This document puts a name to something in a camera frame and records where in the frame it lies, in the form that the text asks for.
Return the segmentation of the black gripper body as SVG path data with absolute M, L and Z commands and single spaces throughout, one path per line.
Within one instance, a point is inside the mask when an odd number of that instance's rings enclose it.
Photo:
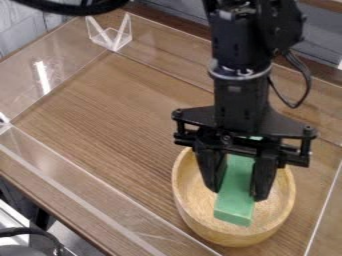
M 305 167 L 316 130 L 283 116 L 269 104 L 271 67 L 233 69 L 217 61 L 208 68 L 213 104 L 176 109 L 174 143 L 251 157 L 272 156 L 277 168 Z

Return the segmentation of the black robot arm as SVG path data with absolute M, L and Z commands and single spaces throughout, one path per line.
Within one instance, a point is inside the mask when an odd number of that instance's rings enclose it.
M 307 85 L 311 74 L 289 48 L 303 40 L 305 17 L 296 0 L 201 0 L 211 28 L 213 104 L 176 109 L 174 143 L 192 149 L 205 187 L 217 192 L 227 157 L 253 159 L 249 194 L 267 199 L 276 170 L 309 163 L 316 129 L 283 116 L 268 94 L 275 56 L 299 70 Z

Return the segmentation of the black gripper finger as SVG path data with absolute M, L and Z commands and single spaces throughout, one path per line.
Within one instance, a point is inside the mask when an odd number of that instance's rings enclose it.
M 259 156 L 252 166 L 249 194 L 255 202 L 268 198 L 276 176 L 277 160 L 272 156 Z
M 208 148 L 196 148 L 194 157 L 204 185 L 217 193 L 227 168 L 227 153 Z

